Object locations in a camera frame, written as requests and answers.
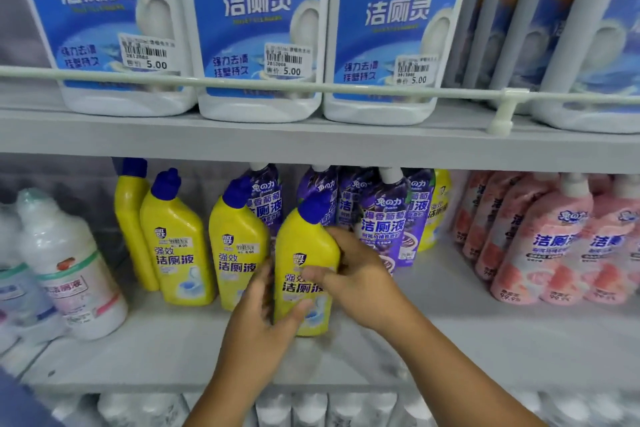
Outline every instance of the white shelf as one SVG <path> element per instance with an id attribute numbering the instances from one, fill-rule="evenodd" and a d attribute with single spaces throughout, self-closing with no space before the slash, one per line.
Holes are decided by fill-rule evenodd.
<path id="1" fill-rule="evenodd" d="M 423 253 L 396 280 L 444 334 L 506 387 L 640 389 L 640 299 L 622 307 L 532 307 L 494 300 L 452 245 Z M 209 381 L 228 313 L 167 305 L 135 290 L 131 316 L 94 342 L 58 339 L 26 372 L 57 392 L 197 391 Z M 296 339 L 276 379 L 283 389 L 403 388 L 388 345 L 334 310 L 331 332 Z"/>
<path id="2" fill-rule="evenodd" d="M 229 123 L 196 112 L 103 117 L 57 105 L 16 109 L 15 94 L 10 102 L 0 109 L 0 152 L 522 171 L 640 169 L 640 135 L 561 131 L 516 116 L 511 135 L 495 137 L 485 131 L 494 112 L 470 101 L 439 101 L 423 124 L 409 127 L 322 117 L 288 124 Z M 38 108 L 44 103 L 38 100 Z"/>

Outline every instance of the green stripe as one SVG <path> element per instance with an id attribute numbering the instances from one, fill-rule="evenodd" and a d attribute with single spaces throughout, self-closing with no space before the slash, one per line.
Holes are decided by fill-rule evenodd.
<path id="1" fill-rule="evenodd" d="M 100 252 L 98 252 L 96 250 L 91 255 L 89 255 L 87 258 L 85 258 L 82 262 L 80 262 L 79 264 L 74 265 L 70 269 L 63 270 L 61 272 L 47 273 L 47 274 L 43 274 L 43 275 L 38 275 L 38 280 L 42 280 L 42 281 L 44 281 L 44 280 L 56 280 L 58 278 L 66 277 L 67 275 L 78 273 L 80 270 L 82 270 L 87 265 L 89 265 L 92 261 L 97 259 L 99 255 L 100 255 Z"/>
<path id="2" fill-rule="evenodd" d="M 26 268 L 27 268 L 27 264 L 20 264 L 17 267 L 14 267 L 12 269 L 3 270 L 3 271 L 0 272 L 0 280 L 3 280 L 5 278 L 9 278 L 9 277 L 13 277 L 17 273 L 20 273 L 20 272 L 24 271 Z"/>

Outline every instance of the forearm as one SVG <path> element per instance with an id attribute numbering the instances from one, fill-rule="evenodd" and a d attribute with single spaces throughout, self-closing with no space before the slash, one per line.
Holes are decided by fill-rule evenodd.
<path id="1" fill-rule="evenodd" d="M 253 393 L 215 373 L 184 427 L 240 427 L 253 404 Z"/>
<path id="2" fill-rule="evenodd" d="M 408 366 L 439 427 L 544 425 L 411 303 L 397 311 L 381 334 Z"/>

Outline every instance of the blue cap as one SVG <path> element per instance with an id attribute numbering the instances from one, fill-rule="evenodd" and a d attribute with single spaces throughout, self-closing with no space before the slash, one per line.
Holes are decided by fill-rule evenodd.
<path id="1" fill-rule="evenodd" d="M 331 194 L 329 189 L 310 194 L 298 205 L 298 213 L 302 219 L 312 225 L 320 223 L 331 209 Z"/>
<path id="2" fill-rule="evenodd" d="M 182 184 L 182 179 L 178 175 L 178 169 L 172 167 L 156 176 L 154 185 L 151 186 L 151 194 L 157 199 L 171 201 L 178 195 L 180 184 Z"/>
<path id="3" fill-rule="evenodd" d="M 147 177 L 147 159 L 125 157 L 122 161 L 122 176 Z"/>
<path id="4" fill-rule="evenodd" d="M 242 176 L 229 183 L 222 195 L 222 200 L 230 208 L 242 209 L 251 197 L 251 190 L 251 178 Z"/>

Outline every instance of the hand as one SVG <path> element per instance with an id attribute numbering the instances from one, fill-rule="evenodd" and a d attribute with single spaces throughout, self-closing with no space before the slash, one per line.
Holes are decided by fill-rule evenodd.
<path id="1" fill-rule="evenodd" d="M 411 307 L 411 303 L 375 250 L 346 230 L 328 227 L 326 231 L 342 250 L 344 274 L 338 275 L 326 267 L 305 266 L 302 277 L 322 286 L 360 326 L 384 336 L 385 326 L 394 321 L 402 309 Z"/>
<path id="2" fill-rule="evenodd" d="M 273 262 L 267 259 L 253 274 L 229 319 L 210 388 L 237 398 L 249 409 L 275 375 L 298 327 L 313 305 L 302 300 L 271 326 Z"/>

